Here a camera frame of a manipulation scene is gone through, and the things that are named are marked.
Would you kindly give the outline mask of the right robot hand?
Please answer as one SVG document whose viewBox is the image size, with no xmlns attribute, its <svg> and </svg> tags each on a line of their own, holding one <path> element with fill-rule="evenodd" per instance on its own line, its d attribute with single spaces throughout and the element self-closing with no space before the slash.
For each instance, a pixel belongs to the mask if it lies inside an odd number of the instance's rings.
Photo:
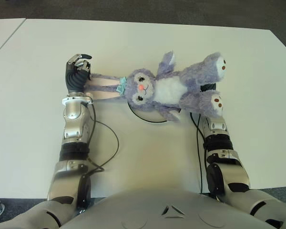
<svg viewBox="0 0 286 229">
<path fill-rule="evenodd" d="M 200 87 L 201 92 L 209 91 L 209 90 L 216 90 L 216 83 L 212 84 L 205 84 Z"/>
</svg>

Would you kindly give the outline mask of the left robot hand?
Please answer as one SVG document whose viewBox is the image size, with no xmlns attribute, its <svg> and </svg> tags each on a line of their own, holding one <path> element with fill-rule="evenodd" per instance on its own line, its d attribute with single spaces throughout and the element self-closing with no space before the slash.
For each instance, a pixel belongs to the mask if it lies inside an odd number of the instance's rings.
<svg viewBox="0 0 286 229">
<path fill-rule="evenodd" d="M 91 75 L 92 59 L 88 54 L 75 54 L 66 63 L 65 83 L 68 93 L 84 93 L 84 87 Z"/>
</svg>

